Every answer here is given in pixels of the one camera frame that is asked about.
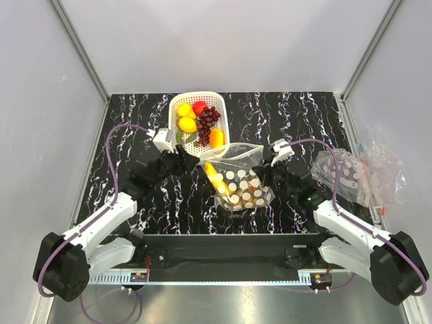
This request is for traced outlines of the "clear dotted zip bag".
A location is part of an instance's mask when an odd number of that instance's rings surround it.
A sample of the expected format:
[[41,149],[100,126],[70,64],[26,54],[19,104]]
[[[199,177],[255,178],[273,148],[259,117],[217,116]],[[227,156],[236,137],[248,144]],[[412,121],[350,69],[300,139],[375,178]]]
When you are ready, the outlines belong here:
[[263,157],[264,146],[237,142],[200,156],[200,166],[215,189],[215,202],[226,211],[266,207],[275,198],[252,170]]

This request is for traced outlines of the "yellow banana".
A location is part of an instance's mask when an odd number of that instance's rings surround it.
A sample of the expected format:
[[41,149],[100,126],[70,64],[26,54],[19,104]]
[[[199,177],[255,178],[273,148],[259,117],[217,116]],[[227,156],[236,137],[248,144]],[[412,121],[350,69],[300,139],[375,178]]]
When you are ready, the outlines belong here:
[[218,173],[210,162],[205,163],[205,173],[218,193],[226,195],[232,194],[229,186],[223,181],[223,175]]

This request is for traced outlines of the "purple red grape bunch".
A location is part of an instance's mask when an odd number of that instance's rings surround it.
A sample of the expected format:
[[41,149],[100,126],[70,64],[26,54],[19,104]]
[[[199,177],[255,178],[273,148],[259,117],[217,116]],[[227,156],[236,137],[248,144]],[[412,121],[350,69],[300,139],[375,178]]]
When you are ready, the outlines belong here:
[[216,125],[220,117],[221,115],[215,107],[207,107],[206,110],[198,116],[198,141],[201,146],[206,146],[209,144],[209,136],[212,127]]

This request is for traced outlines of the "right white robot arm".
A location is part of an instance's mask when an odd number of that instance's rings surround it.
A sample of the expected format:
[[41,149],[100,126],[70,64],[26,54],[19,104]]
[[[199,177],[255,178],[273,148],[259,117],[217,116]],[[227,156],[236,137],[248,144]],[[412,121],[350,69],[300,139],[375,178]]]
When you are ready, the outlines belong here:
[[263,185],[286,192],[294,208],[308,220],[332,232],[306,251],[310,265],[343,267],[369,281],[382,299],[395,306],[425,292],[430,275],[408,234],[391,234],[363,221],[321,192],[310,175],[291,173],[282,162],[252,170]]

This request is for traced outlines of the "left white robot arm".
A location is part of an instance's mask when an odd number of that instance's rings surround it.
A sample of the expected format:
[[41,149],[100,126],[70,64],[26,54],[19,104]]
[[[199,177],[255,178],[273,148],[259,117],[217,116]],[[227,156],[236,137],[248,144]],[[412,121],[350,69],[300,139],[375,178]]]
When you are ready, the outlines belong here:
[[137,162],[121,190],[103,207],[63,234],[48,233],[40,243],[32,275],[41,296],[71,302],[91,279],[109,269],[122,264],[141,266],[146,248],[140,235],[122,235],[107,244],[103,240],[135,216],[146,195],[159,184],[171,176],[190,173],[199,162],[181,145],[148,163]]

